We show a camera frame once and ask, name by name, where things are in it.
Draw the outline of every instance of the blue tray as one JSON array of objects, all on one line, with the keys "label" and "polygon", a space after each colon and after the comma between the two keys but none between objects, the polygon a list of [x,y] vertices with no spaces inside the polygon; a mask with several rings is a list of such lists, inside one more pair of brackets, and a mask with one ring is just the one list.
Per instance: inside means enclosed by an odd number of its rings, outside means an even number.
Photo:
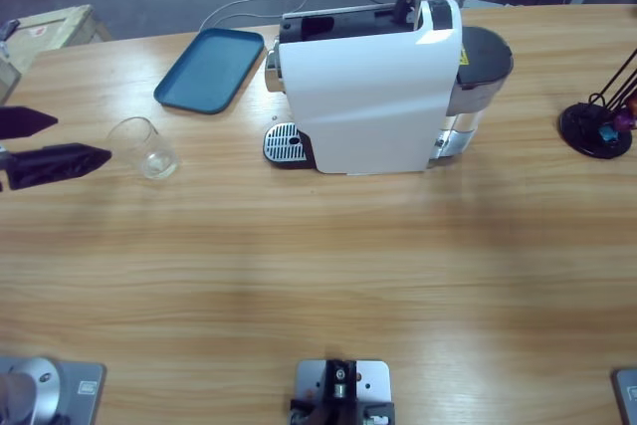
[{"label": "blue tray", "polygon": [[253,32],[208,29],[194,38],[154,91],[163,105],[218,113],[230,104],[263,51]]}]

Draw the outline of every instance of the wooden table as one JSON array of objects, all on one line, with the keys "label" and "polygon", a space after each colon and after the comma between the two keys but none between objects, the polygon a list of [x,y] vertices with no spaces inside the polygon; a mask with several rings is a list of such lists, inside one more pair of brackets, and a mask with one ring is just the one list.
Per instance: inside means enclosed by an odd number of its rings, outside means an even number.
[{"label": "wooden table", "polygon": [[40,56],[12,104],[60,124],[8,147],[100,145],[144,115],[183,164],[2,193],[0,353],[105,363],[102,424],[284,424],[296,363],[325,356],[386,360],[399,424],[619,423],[637,153],[584,157],[555,119],[635,47],[634,10],[465,22],[499,32],[515,70],[470,149],[422,174],[271,167],[264,133],[291,117],[263,63],[221,114],[158,105],[190,34]]}]

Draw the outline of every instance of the espresso machine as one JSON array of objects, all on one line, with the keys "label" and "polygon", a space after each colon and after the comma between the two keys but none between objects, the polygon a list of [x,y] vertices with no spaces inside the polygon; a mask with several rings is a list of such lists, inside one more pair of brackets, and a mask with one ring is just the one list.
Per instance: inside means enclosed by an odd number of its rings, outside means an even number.
[{"label": "espresso machine", "polygon": [[423,171],[464,152],[513,55],[495,32],[463,26],[454,0],[291,13],[266,59],[266,85],[294,122],[264,154],[323,173]]}]

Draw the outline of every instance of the warning label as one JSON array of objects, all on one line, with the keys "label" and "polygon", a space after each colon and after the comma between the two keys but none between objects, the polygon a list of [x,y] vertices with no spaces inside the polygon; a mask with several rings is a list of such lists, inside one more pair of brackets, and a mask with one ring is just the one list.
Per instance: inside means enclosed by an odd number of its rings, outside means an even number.
[{"label": "warning label", "polygon": [[467,56],[467,51],[465,50],[464,45],[460,51],[460,65],[469,65],[469,57]]}]

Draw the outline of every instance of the clear glass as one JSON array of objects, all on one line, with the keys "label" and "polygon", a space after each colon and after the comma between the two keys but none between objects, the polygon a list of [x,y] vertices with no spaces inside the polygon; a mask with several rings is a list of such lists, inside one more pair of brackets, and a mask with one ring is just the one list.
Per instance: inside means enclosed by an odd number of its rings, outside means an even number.
[{"label": "clear glass", "polygon": [[170,176],[179,157],[154,125],[142,116],[125,119],[107,137],[115,158],[128,163],[148,179]]}]

